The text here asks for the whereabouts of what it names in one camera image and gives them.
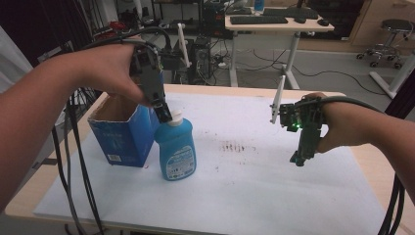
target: keyboard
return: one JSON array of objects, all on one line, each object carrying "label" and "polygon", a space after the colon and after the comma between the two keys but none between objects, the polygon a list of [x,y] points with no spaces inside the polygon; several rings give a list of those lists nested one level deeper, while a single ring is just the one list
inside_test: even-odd
[{"label": "keyboard", "polygon": [[265,8],[262,13],[263,16],[281,16],[285,18],[305,18],[318,19],[318,13],[309,8]]},{"label": "keyboard", "polygon": [[231,24],[287,24],[288,21],[281,16],[271,17],[231,17]]}]

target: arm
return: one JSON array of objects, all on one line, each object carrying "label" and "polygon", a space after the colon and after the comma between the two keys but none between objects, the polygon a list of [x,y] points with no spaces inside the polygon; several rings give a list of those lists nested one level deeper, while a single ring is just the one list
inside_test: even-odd
[{"label": "arm", "polygon": [[128,74],[132,52],[132,45],[111,45],[56,57],[0,94],[0,212],[78,87],[93,87],[146,104]]},{"label": "arm", "polygon": [[415,204],[415,123],[346,103],[325,104],[323,112],[329,132],[320,140],[317,152],[374,145],[388,158]]}]

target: bottle label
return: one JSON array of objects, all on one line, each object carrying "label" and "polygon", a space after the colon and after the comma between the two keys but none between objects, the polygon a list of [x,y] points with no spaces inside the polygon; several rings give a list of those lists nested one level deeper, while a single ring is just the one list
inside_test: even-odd
[{"label": "bottle label", "polygon": [[168,179],[179,179],[195,170],[195,156],[190,146],[185,146],[173,154],[166,165]]}]

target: hand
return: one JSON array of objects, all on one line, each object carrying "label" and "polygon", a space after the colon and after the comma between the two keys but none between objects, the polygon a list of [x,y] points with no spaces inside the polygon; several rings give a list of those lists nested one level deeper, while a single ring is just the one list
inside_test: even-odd
[{"label": "hand", "polygon": [[[308,97],[326,97],[323,93],[311,93]],[[325,153],[340,146],[357,146],[371,141],[376,116],[372,110],[341,102],[324,104],[323,114],[329,131],[320,140],[317,152]]]},{"label": "hand", "polygon": [[129,76],[133,49],[131,44],[115,44],[68,54],[68,65],[81,68],[74,86],[92,87],[150,106],[144,93]]}]

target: dark stain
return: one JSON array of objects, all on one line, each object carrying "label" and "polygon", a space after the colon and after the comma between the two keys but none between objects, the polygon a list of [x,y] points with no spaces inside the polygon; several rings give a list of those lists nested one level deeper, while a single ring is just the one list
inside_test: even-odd
[{"label": "dark stain", "polygon": [[256,150],[256,147],[241,145],[240,143],[236,143],[235,141],[221,141],[221,143],[222,145],[220,148],[223,152],[241,153],[248,149],[253,149],[254,151]]}]

